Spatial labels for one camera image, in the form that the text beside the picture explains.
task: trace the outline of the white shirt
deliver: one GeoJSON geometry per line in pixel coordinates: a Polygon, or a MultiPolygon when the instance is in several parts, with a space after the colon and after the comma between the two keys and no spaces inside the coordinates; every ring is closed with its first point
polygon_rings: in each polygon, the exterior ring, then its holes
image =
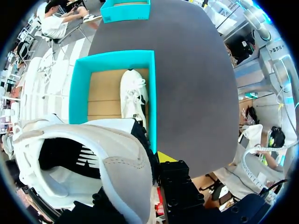
{"type": "Polygon", "coordinates": [[[63,20],[63,18],[54,15],[44,18],[42,22],[42,33],[53,39],[63,38],[67,28],[67,22],[63,23],[63,20]]]}
{"type": "Polygon", "coordinates": [[[43,23],[43,20],[45,18],[45,10],[46,10],[47,4],[48,4],[47,2],[44,2],[37,8],[37,11],[36,11],[36,15],[39,17],[41,23],[43,23]]]}

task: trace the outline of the white floor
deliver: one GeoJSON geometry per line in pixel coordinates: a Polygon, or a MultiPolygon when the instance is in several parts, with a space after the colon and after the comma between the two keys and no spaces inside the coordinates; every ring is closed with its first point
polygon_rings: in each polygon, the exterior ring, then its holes
{"type": "Polygon", "coordinates": [[[61,50],[55,53],[56,61],[69,59],[67,74],[59,74],[56,77],[51,76],[50,83],[46,86],[43,84],[43,78],[37,76],[32,93],[21,98],[20,118],[22,126],[30,120],[41,118],[49,113],[55,113],[63,122],[68,123],[69,94],[73,68],[78,58],[87,56],[90,45],[91,43],[86,38],[82,38],[63,47],[66,55],[61,50]],[[50,95],[49,86],[63,82],[61,77],[66,77],[62,90],[55,95],[50,95]]]}

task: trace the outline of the gray table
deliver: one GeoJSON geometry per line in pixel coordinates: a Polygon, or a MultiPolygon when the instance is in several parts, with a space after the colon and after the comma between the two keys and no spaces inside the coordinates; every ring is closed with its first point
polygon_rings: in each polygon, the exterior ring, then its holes
{"type": "Polygon", "coordinates": [[[104,24],[89,55],[153,49],[157,149],[185,160],[196,177],[229,164],[236,152],[239,108],[232,65],[215,26],[197,5],[152,0],[147,21],[104,24]]]}

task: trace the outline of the white cable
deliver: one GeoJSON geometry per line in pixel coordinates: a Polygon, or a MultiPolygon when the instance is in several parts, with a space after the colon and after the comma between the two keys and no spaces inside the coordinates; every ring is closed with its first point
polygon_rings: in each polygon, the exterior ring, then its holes
{"type": "MultiPolygon", "coordinates": [[[[267,147],[253,147],[253,148],[250,148],[250,149],[247,149],[245,151],[245,153],[243,154],[243,157],[242,157],[242,160],[241,160],[241,166],[243,168],[243,170],[245,171],[246,175],[248,176],[248,178],[260,189],[262,190],[263,188],[266,188],[267,187],[261,183],[258,178],[250,171],[250,169],[248,168],[247,164],[246,164],[246,161],[245,161],[245,157],[247,154],[253,154],[253,153],[256,153],[257,151],[273,151],[273,152],[277,152],[277,151],[280,151],[280,150],[285,150],[285,149],[288,149],[288,148],[291,148],[295,145],[297,145],[299,143],[299,140],[295,141],[294,143],[288,145],[288,146],[284,146],[284,147],[281,147],[281,148],[267,148],[267,147]]],[[[273,191],[270,191],[269,194],[268,194],[268,197],[269,201],[271,203],[274,203],[276,201],[276,198],[277,198],[277,195],[273,192],[273,191]]]]}
{"type": "Polygon", "coordinates": [[[278,103],[278,104],[281,104],[279,101],[278,101],[278,97],[279,97],[279,95],[281,94],[281,92],[283,92],[284,91],[284,88],[281,88],[281,90],[278,92],[278,94],[276,95],[276,103],[278,103]]]}
{"type": "Polygon", "coordinates": [[[291,121],[289,112],[288,112],[288,110],[286,109],[286,103],[285,103],[285,94],[284,94],[284,91],[282,91],[282,98],[283,98],[283,101],[284,101],[284,108],[285,108],[286,115],[287,115],[287,117],[288,117],[288,119],[289,119],[289,122],[290,122],[290,124],[291,124],[291,126],[292,126],[292,128],[293,128],[293,130],[294,130],[294,132],[295,132],[295,134],[296,134],[296,136],[297,136],[297,138],[298,138],[297,130],[295,129],[295,126],[293,125],[293,122],[291,121]]]}
{"type": "MultiPolygon", "coordinates": [[[[291,118],[290,118],[290,115],[289,115],[289,112],[288,110],[286,109],[286,103],[285,103],[285,95],[284,95],[284,87],[279,91],[279,93],[277,94],[276,96],[276,102],[278,104],[280,104],[280,102],[278,102],[278,97],[280,95],[280,93],[282,93],[282,97],[283,97],[283,101],[284,101],[284,108],[285,108],[285,112],[286,112],[286,115],[290,121],[290,124],[294,130],[294,132],[296,133],[296,136],[298,137],[298,133],[291,121],[291,118]]],[[[256,153],[256,151],[267,151],[267,152],[278,152],[278,151],[281,151],[281,150],[285,150],[285,149],[289,149],[295,145],[297,145],[299,143],[299,140],[295,141],[294,143],[288,145],[288,146],[284,146],[284,147],[281,147],[281,148],[268,148],[268,147],[253,147],[253,148],[250,148],[248,150],[245,151],[245,153],[243,154],[242,156],[242,159],[241,159],[241,166],[243,168],[243,170],[245,171],[246,175],[248,176],[248,178],[260,189],[262,190],[263,188],[267,188],[263,183],[261,183],[258,178],[250,171],[250,169],[248,168],[247,164],[246,164],[246,161],[245,161],[245,157],[247,154],[251,153],[256,153]]],[[[276,201],[276,198],[277,198],[277,195],[273,192],[273,191],[269,191],[269,194],[267,196],[267,198],[269,199],[269,201],[271,203],[274,203],[276,201]]]]}

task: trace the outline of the man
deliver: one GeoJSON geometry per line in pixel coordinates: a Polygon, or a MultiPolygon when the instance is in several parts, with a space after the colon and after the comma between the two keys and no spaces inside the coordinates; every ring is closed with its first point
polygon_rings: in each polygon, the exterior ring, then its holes
{"type": "Polygon", "coordinates": [[[69,13],[57,17],[54,14],[58,12],[59,0],[50,1],[45,9],[45,17],[42,22],[42,32],[46,37],[52,39],[61,39],[67,31],[73,29],[79,24],[87,23],[90,27],[97,30],[98,25],[95,21],[100,20],[102,16],[89,14],[85,7],[73,8],[69,13]]]}

